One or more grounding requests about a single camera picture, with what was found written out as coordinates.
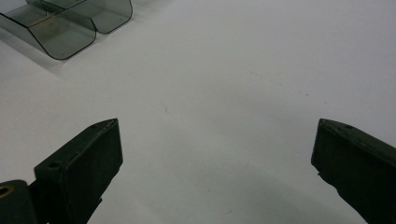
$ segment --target screw hole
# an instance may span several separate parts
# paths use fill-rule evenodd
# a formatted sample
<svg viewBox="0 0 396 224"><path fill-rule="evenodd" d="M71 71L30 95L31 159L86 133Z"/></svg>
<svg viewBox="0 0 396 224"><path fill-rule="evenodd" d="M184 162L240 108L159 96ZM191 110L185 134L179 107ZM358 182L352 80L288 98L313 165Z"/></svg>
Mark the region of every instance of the screw hole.
<svg viewBox="0 0 396 224"><path fill-rule="evenodd" d="M8 196L14 190L13 186L2 186L0 187L0 198Z"/></svg>
<svg viewBox="0 0 396 224"><path fill-rule="evenodd" d="M62 163L61 163L60 161L54 161L54 162L52 162L52 163L49 164L49 168L50 168L50 169L56 169L56 168L60 167L61 164L62 164Z"/></svg>

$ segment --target white surface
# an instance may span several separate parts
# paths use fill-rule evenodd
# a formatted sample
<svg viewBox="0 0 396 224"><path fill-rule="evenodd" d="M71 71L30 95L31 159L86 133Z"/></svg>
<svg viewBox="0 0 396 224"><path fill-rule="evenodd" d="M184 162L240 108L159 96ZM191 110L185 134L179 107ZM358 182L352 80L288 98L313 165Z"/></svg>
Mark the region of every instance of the white surface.
<svg viewBox="0 0 396 224"><path fill-rule="evenodd" d="M319 118L396 146L396 3L133 0L66 62L0 30L0 182L119 118L90 223L364 223L310 165Z"/></svg>

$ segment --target translucent plastic container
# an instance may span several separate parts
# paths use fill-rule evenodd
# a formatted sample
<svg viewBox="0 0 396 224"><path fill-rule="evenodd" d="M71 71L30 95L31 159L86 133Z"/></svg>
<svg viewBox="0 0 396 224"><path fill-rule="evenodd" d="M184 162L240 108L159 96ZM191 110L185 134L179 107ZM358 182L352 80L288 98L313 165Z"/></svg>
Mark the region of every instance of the translucent plastic container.
<svg viewBox="0 0 396 224"><path fill-rule="evenodd" d="M57 60L88 47L132 16L130 0L1 0L0 27Z"/></svg>

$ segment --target white table surface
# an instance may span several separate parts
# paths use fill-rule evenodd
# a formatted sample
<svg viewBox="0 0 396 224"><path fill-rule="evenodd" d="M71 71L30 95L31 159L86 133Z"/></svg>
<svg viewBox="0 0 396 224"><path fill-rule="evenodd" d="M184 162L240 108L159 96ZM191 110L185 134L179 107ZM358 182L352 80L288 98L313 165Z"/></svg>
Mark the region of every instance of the white table surface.
<svg viewBox="0 0 396 224"><path fill-rule="evenodd" d="M396 146L395 1L132 4L64 62L0 30L0 182L118 118L91 224L364 223L310 157L320 118Z"/></svg>

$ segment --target gray transparent tray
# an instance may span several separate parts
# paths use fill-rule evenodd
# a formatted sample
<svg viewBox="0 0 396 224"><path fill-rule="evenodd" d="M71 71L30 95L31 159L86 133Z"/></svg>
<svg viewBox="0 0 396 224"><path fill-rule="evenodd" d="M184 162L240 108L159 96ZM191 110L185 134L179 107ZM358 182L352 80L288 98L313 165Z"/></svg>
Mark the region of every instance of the gray transparent tray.
<svg viewBox="0 0 396 224"><path fill-rule="evenodd" d="M0 27L57 60L131 19L130 0L0 0Z"/></svg>

